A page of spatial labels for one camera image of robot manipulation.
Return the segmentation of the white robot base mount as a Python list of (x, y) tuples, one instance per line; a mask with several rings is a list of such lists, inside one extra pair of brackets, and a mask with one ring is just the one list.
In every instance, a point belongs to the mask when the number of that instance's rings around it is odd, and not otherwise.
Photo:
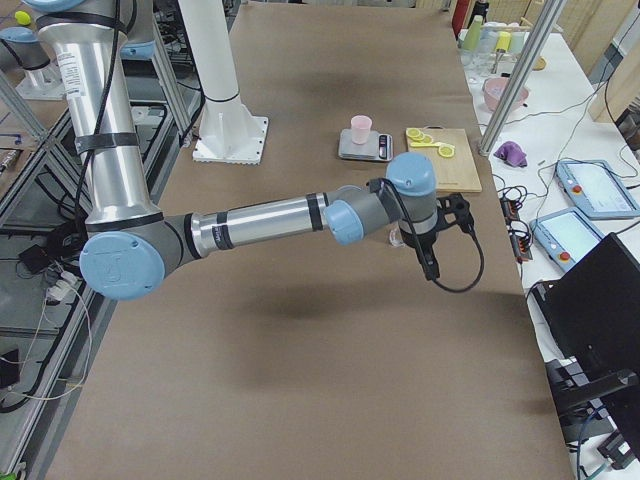
[(199, 162), (257, 165), (269, 120), (241, 100), (223, 3), (179, 3), (205, 104), (193, 158)]

